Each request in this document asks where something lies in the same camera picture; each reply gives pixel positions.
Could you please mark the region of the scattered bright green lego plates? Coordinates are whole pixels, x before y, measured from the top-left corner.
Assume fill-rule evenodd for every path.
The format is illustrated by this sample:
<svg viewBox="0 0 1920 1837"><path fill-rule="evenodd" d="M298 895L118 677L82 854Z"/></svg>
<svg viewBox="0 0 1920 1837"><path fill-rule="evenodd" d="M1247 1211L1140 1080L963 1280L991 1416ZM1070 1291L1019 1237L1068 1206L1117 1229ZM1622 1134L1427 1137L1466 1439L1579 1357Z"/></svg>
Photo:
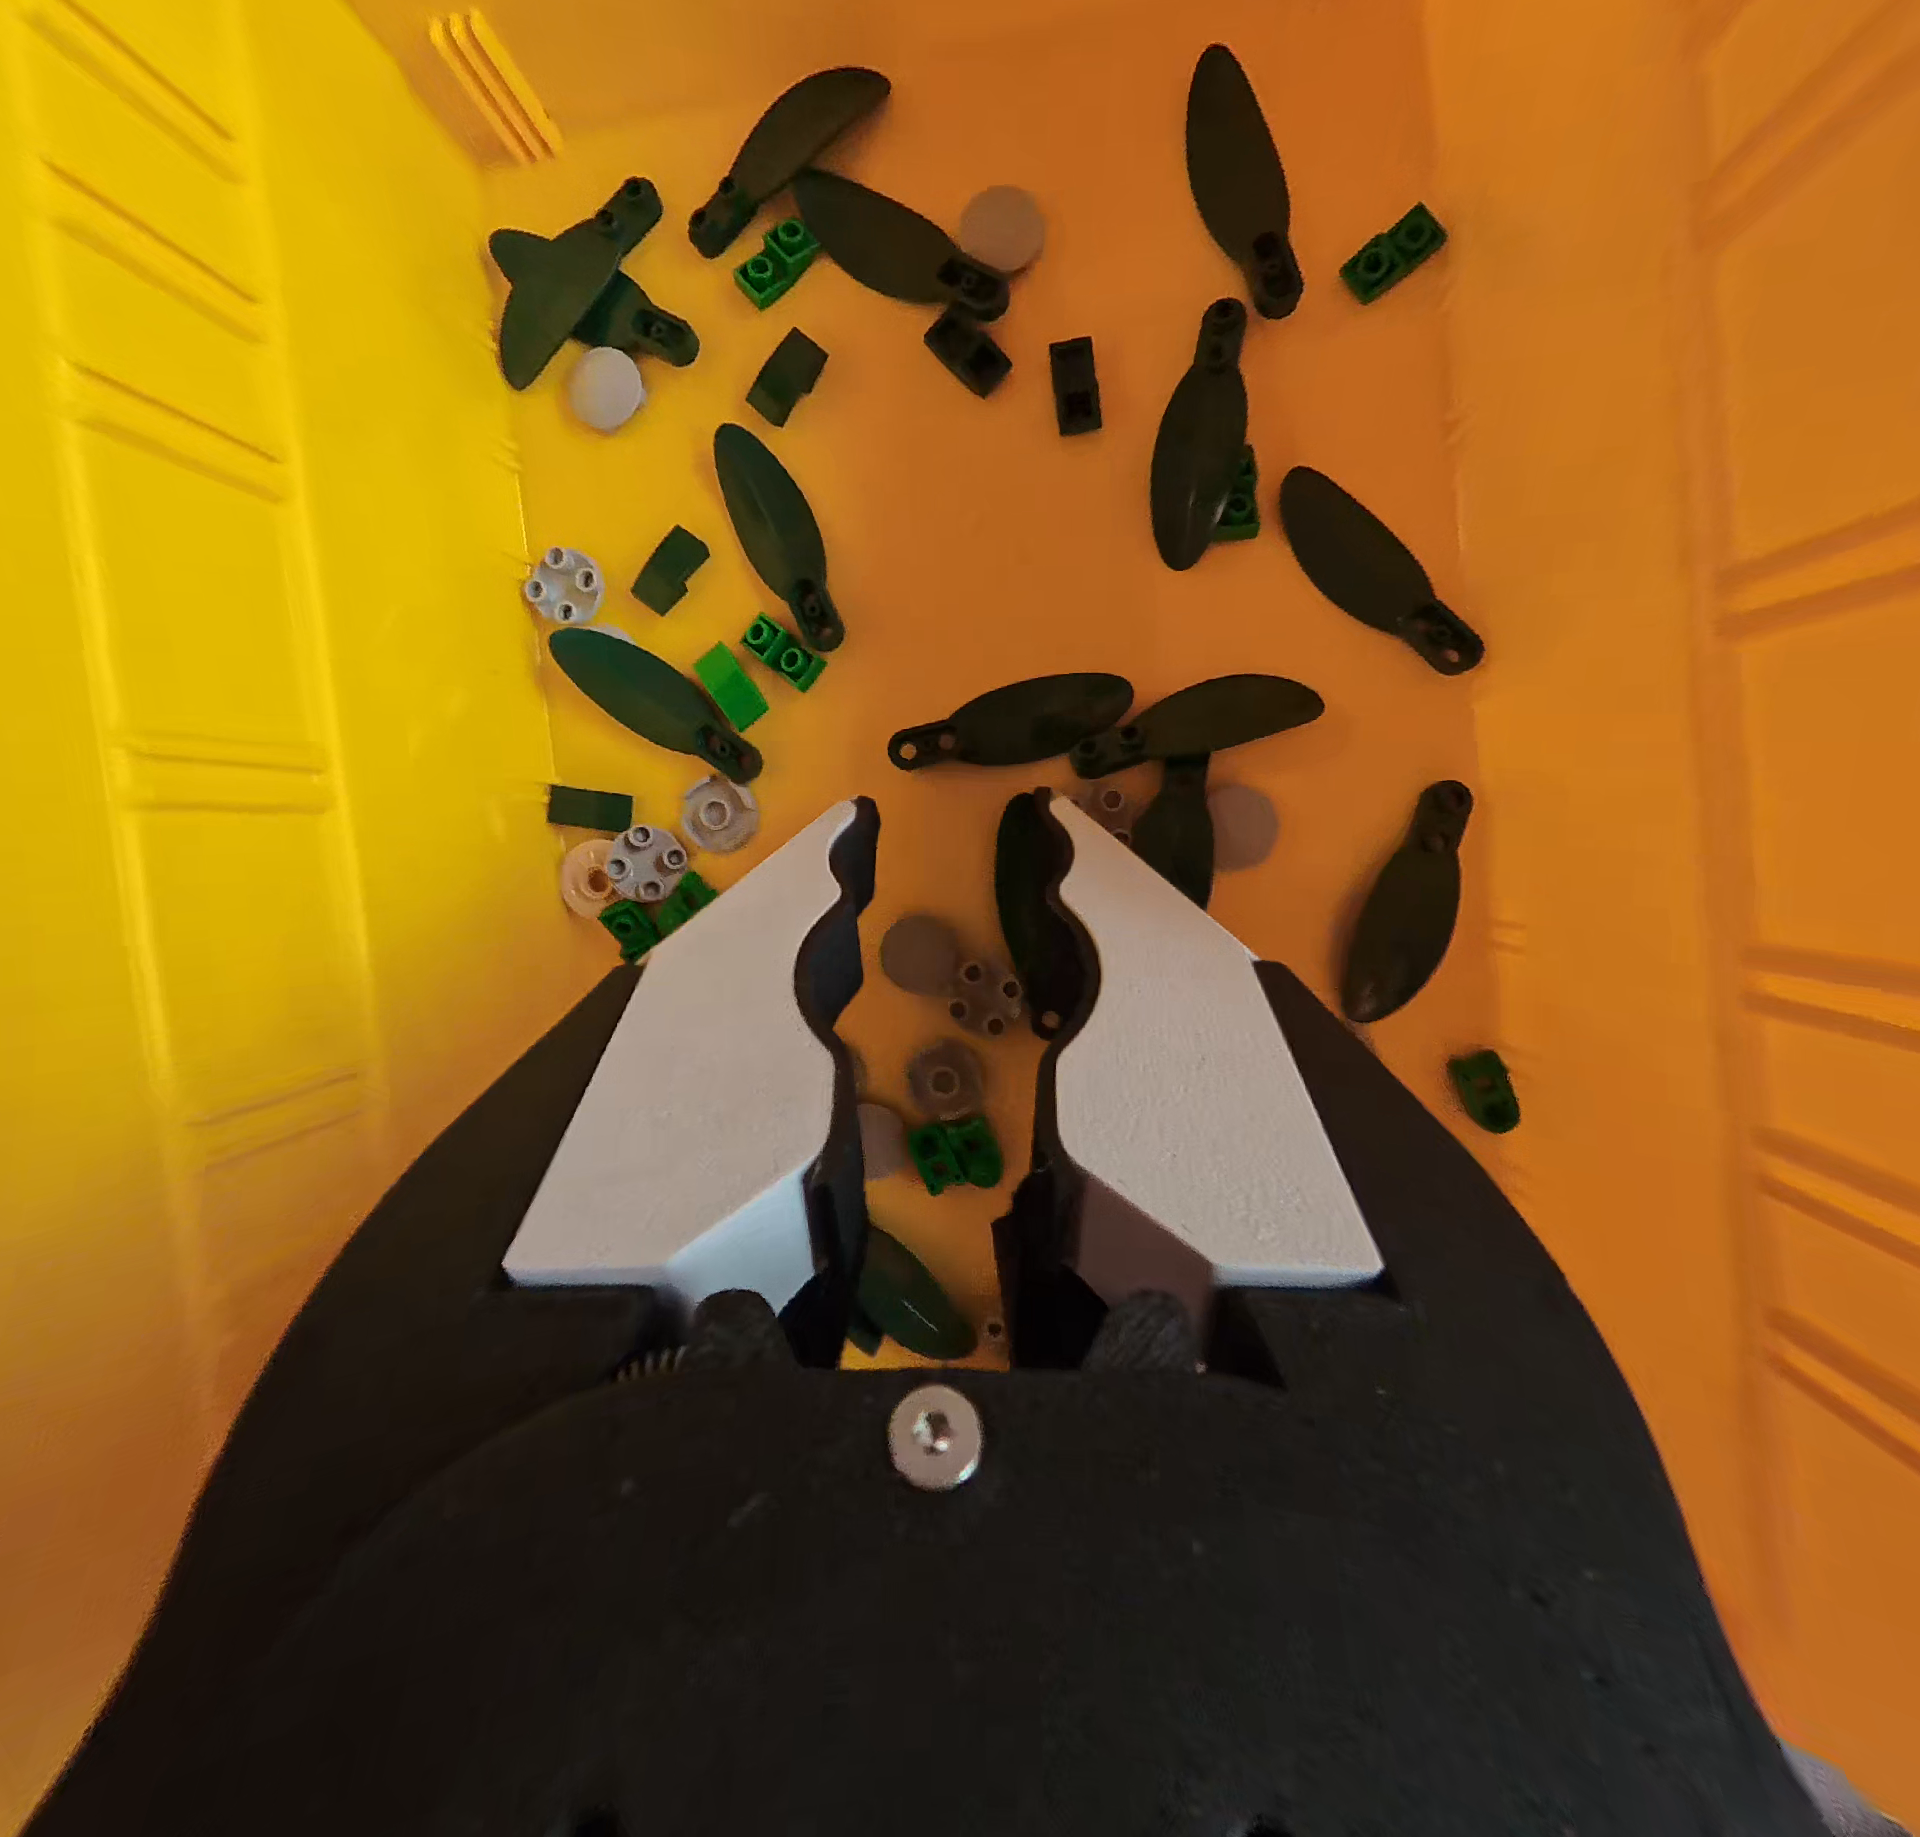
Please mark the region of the scattered bright green lego plates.
<svg viewBox="0 0 1920 1837"><path fill-rule="evenodd" d="M1448 954L1468 942L1466 685L1484 644L1437 513L1412 513L1414 490L1437 498L1437 436L1404 431L1412 357L1386 323L1435 287L1443 246L1445 226L1417 203L1340 264L1335 303L1309 305L1307 341L1281 344L1250 290L1165 300L1124 241L1104 280L1073 285L1065 313L1042 305L1047 339L1004 316L988 323L1011 372L981 400L924 344L937 305L860 285L798 208L775 221L734 277L755 308L806 272L847 282L803 292L801 331L829 364L785 428L744 393L714 439L729 423L750 431L791 472L827 546L844 639L809 649L734 529L765 603L739 639L688 652L690 680L742 726L767 703L775 716L757 739L765 775L690 790L683 831L732 880L839 795L904 795L909 888L896 895L957 903L960 877L986 870L991 793L1014 780L1073 790L1132 844L1170 765L1083 777L1060 754L901 770L888 754L901 731L1058 672L1117 675L1132 693L1124 721L1204 680L1268 675L1317 693L1322 713L1176 772L1176 798L1209 803L1204 906L1294 957L1324 939L1332 1006L1360 1034L1432 978L1450 980ZM1201 316L1227 298L1245 305L1245 464L1212 549L1173 570L1155 544L1150 462ZM1093 339L1101 431L1060 439L1047 344L1068 336ZM706 472L729 516L716 454Z"/></svg>

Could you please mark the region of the dark green lego leaf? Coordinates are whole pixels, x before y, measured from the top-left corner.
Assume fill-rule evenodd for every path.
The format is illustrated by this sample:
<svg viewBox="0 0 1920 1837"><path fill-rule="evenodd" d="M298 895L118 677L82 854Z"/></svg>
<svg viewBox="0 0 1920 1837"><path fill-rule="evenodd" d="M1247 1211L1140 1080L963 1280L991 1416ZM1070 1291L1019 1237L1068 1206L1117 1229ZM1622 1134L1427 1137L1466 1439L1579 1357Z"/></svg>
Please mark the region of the dark green lego leaf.
<svg viewBox="0 0 1920 1837"><path fill-rule="evenodd" d="M1058 1034L1060 1013L1052 980L1052 931L1047 929L1047 859L1037 793L1014 793L996 824L996 916L1027 1021L1050 1039Z"/></svg>

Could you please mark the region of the dark green lego slope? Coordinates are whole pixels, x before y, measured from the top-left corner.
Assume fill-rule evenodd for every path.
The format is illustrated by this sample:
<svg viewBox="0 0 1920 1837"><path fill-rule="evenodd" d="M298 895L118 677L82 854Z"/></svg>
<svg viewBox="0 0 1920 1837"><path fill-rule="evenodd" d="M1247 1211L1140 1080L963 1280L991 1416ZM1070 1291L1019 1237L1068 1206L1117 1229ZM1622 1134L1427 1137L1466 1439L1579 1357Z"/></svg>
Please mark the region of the dark green lego slope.
<svg viewBox="0 0 1920 1837"><path fill-rule="evenodd" d="M819 387L829 351L801 328L791 328L765 357L747 393L747 405L773 428L785 428L793 411Z"/></svg>
<svg viewBox="0 0 1920 1837"><path fill-rule="evenodd" d="M670 616L688 595L688 585L711 559L708 541L683 523L667 529L642 562L629 595L655 616Z"/></svg>

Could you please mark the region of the scattered grey round lego pieces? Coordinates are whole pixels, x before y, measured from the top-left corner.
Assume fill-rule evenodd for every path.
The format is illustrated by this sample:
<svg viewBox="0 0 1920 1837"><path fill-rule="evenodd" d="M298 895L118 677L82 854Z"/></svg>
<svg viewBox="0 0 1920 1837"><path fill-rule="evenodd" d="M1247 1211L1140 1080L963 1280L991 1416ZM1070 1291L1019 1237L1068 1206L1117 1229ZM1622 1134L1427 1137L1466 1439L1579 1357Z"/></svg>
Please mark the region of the scattered grey round lego pieces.
<svg viewBox="0 0 1920 1837"><path fill-rule="evenodd" d="M996 210L993 192L968 208L957 241L893 198L827 169L801 169L793 192L811 239L860 285L942 313L965 308L983 326L1004 316L1009 277L1040 251L1037 213ZM498 354L516 390L531 385L567 339L639 344L667 362L698 351L690 331L657 310L621 269L657 221L660 192L634 177L593 218L552 241L493 231L493 262L511 282ZM1212 549L1237 493L1247 411L1242 341L1245 305L1232 298L1209 305L1155 439L1150 513L1155 544L1173 570L1188 570ZM791 472L755 434L732 423L719 428L714 454L757 575L798 618L809 649L837 649L844 623L829 595L827 546ZM596 708L644 741L737 780L760 772L760 754L742 739L742 721L729 716L724 695L619 631L562 623L549 652ZM1022 767L1068 754L1083 777L1168 762L1163 800L1140 816L1132 844L1206 903L1214 867L1209 803L1204 795L1176 798L1176 772L1199 772L1222 749L1307 724L1322 703L1294 680L1247 672L1204 680L1137 721L1124 721L1129 695L1111 672L1024 680L975 698L950 721L901 731L888 754L901 770L947 762Z"/></svg>

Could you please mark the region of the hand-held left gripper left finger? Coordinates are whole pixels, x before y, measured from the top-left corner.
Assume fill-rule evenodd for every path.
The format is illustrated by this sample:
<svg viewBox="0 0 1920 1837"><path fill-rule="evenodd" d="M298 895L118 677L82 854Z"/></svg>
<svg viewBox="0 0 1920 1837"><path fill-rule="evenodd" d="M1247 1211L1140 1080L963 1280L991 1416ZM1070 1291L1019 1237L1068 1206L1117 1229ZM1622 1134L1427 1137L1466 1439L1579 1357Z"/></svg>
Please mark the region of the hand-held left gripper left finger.
<svg viewBox="0 0 1920 1837"><path fill-rule="evenodd" d="M519 1288L760 1296L837 1370L868 1249L839 1016L862 985L878 803L852 795L649 954L511 1239Z"/></svg>

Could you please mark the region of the dark green leaf pieces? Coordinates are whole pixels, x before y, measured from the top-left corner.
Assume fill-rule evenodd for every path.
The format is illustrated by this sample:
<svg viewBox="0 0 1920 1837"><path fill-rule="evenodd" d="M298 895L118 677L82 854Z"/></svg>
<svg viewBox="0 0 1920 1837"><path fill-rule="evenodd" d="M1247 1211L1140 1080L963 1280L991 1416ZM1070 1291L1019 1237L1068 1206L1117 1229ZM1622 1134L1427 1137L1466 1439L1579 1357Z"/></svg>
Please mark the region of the dark green leaf pieces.
<svg viewBox="0 0 1920 1837"><path fill-rule="evenodd" d="M801 169L819 169L816 164L801 164L801 157L814 157L816 151L827 149L834 133L852 128L862 110L878 105L888 92L888 82L880 74L865 69L847 67L834 72L816 72L816 77L819 82L814 82L814 77L806 77L803 85L793 90L793 95L783 95L770 108L767 118L750 136L750 149L742 151L742 159L729 172L721 190L693 216L693 233L701 244L719 244L726 236L737 236L737 231L742 228L742 218L750 208L757 205L755 190L760 185L767 185L765 195L785 192L788 187L793 192L793 182ZM1245 67L1237 62L1235 51L1222 44L1206 46L1199 54L1191 74L1186 100L1186 172L1191 198L1201 221L1206 223L1212 239L1219 244L1227 259L1235 264L1235 269L1245 277L1245 287L1253 292L1253 303L1260 318L1278 321L1281 316L1291 313L1301 295L1301 272L1291 249L1291 198L1283 177L1283 162L1268 133L1260 100L1255 97ZM629 644L642 647L616 623L596 621L588 616L588 611L570 608L557 626L547 629L544 641L549 657L549 639L560 631L562 623L613 629ZM762 775L762 752L757 754L757 775ZM701 759L698 765L708 770L706 783L721 780L737 790L750 788L757 777L755 775L752 780L737 780L711 770ZM716 903L716 893L706 885L706 880L701 880L696 870L688 870L678 839L667 839L667 831L652 829L649 834L647 826L631 826L606 844L606 883L611 885L611 893L603 921L621 947L621 960L639 962L637 978L665 936L670 936L675 929L683 929L708 903ZM955 1011L965 1013L970 1006L993 1011L996 988L988 988L986 1001L981 1001L978 990L968 993L957 988L965 983L957 978L960 970L963 965L955 965ZM1289 972L1283 972L1283 965L1263 962L1260 970L1265 972L1268 998L1271 985L1294 980ZM999 1003L1001 1016L1009 1008L1024 1013L1022 990L1011 970L996 970L988 965L986 978L988 985L996 985L999 980L999 985L1011 988L1014 1003ZM1317 1101L1312 1085L1309 1096L1314 1098L1332 1137L1335 1155L1353 1185L1360 1214L1366 1216L1368 1229L1376 1237L1384 1257L1384 1275L1373 1285L1360 1291L1296 1293L1301 1298L1371 1296L1386 1293L1386 1288L1391 1288L1394 1255L1384 1249L1391 1234L1389 1203L1381 1193L1391 1193L1396 1201L1419 1193L1412 1198L1412 1214L1417 1221L1432 1224L1437 1216L1443 1216L1443 1211L1435 1208L1440 1203L1437 1193L1443 1188L1443 1175L1437 1170L1440 1162L1445 1165L1450 1178L1458 1170L1468 1183L1473 1183L1476 1178L1479 1183L1486 1183L1486 1178L1481 1178L1481 1165L1476 1162L1476 1157L1471 1152L1463 1152L1458 1139L1437 1126L1417 1101L1404 1096L1404 1085L1399 1085L1391 1075L1381 1075L1381 1070L1373 1070L1373 1078L1378 1078L1384 1088L1391 1088L1396 1093L1396 1098L1391 1098L1389 1103L1404 1103L1417 1113L1407 1137L1419 1134L1422 1142L1417 1147L1407 1147L1396 1134L1396 1147L1389 1155L1394 1155L1394 1162L1399 1167L1371 1167L1368 1175L1378 1185L1371 1196L1366 1196L1355 1183L1363 1155L1358 1152L1358 1139L1366 1139L1368 1147L1378 1144L1378 1149L1386 1149L1386 1106L1381 1106L1381 1121L1360 1124L1358 1129L1342 1121L1345 1129L1330 1129L1332 1098ZM965 1357L973 1350L973 1332L963 1324L957 1344L952 1339L942 1342L942 1326L947 1324L947 1319L939 1316L939 1311L921 1311L919 1291L914 1291L909 1283L909 1278L919 1283L921 1275L924 1283L934 1291L929 1303L945 1308L947 1298L945 1293L939 1293L939 1285L906 1255L906 1249L893 1237L870 1224L847 1339L857 1342L862 1350L873 1350L878 1342L893 1339L942 1362L950 1360L950 1352ZM513 1288L526 1296L549 1293L554 1298L572 1293L585 1298L588 1293L634 1291L647 1293L652 1296L652 1301L665 1306L655 1291L644 1288Z"/></svg>

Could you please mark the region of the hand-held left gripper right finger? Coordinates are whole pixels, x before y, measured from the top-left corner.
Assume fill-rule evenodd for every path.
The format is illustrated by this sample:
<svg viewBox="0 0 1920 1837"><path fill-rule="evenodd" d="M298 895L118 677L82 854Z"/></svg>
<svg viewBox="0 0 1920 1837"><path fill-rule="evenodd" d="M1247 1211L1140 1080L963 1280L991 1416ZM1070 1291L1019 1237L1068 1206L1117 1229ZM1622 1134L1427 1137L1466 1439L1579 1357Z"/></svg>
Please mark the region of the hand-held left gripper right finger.
<svg viewBox="0 0 1920 1837"><path fill-rule="evenodd" d="M1196 1357L1232 1293L1384 1275L1253 949L1093 824L1034 790L1060 1026L1042 1037L1027 1172L993 1226L1016 1370L1073 1370L1140 1293Z"/></svg>

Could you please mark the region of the yellow plastic bin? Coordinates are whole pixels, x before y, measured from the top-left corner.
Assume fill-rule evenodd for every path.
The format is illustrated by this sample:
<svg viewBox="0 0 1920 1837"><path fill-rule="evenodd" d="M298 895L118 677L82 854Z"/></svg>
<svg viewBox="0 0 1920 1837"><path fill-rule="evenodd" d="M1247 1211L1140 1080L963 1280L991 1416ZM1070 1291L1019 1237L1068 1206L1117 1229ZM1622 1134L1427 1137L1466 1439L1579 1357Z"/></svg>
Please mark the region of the yellow plastic bin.
<svg viewBox="0 0 1920 1837"><path fill-rule="evenodd" d="M1763 1714L1915 1827L1915 0L5 0L5 1832L375 1198L608 975L544 785L690 770L775 434L850 641L765 829L996 931L1047 670L1309 680L1217 916L1332 1003L1440 777L1463 921L1368 1049L1648 1414Z"/></svg>

